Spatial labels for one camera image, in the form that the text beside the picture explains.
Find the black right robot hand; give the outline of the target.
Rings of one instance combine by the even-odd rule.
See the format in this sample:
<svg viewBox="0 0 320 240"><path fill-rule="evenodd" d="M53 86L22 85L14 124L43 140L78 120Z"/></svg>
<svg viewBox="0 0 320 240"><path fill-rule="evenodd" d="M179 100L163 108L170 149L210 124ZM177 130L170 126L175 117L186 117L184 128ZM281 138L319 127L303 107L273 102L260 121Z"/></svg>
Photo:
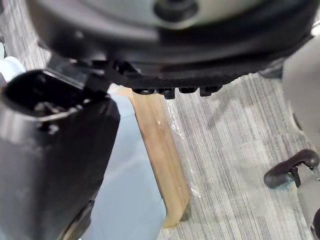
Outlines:
<svg viewBox="0 0 320 240"><path fill-rule="evenodd" d="M77 240L120 124L111 84L210 96L312 39L317 0L29 0L46 68L0 91L5 240Z"/></svg>

